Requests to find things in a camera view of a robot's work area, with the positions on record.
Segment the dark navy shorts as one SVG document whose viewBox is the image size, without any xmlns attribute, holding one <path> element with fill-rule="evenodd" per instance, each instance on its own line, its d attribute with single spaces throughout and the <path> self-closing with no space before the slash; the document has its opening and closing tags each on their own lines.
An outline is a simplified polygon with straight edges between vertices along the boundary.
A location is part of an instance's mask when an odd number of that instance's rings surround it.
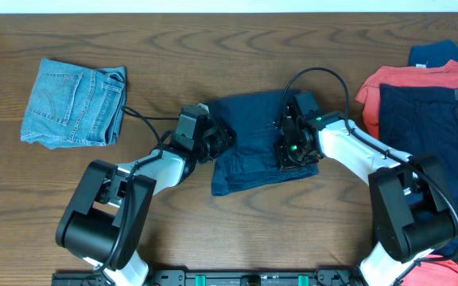
<svg viewBox="0 0 458 286">
<path fill-rule="evenodd" d="M 316 164 L 281 170 L 274 143 L 282 91 L 263 91 L 212 100 L 210 114 L 235 133 L 235 143 L 216 160 L 211 191 L 230 195 L 268 184 L 301 180 L 318 174 Z"/>
</svg>

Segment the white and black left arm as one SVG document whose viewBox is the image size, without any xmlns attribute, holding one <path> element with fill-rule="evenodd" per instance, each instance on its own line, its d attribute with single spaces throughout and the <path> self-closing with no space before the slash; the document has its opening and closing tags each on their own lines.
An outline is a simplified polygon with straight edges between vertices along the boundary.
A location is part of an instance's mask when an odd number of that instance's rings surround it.
<svg viewBox="0 0 458 286">
<path fill-rule="evenodd" d="M 228 150 L 235 133 L 211 115 L 181 117 L 157 137 L 148 156 L 124 164 L 94 160 L 86 168 L 56 230 L 56 243 L 93 269 L 69 285 L 143 285 L 148 264 L 137 251 L 151 200 L 181 184 L 198 164 Z"/>
</svg>

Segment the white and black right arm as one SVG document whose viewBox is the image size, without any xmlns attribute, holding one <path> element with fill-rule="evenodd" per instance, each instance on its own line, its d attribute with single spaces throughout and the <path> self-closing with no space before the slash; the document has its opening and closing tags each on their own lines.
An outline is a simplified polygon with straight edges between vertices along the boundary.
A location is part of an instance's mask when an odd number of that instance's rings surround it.
<svg viewBox="0 0 458 286">
<path fill-rule="evenodd" d="M 325 157 L 344 165 L 368 187 L 377 243 L 342 285 L 399 285 L 430 254 L 458 239 L 458 215 L 441 164 L 414 157 L 361 131 L 345 114 L 282 112 L 276 143 L 282 168 Z"/>
</svg>

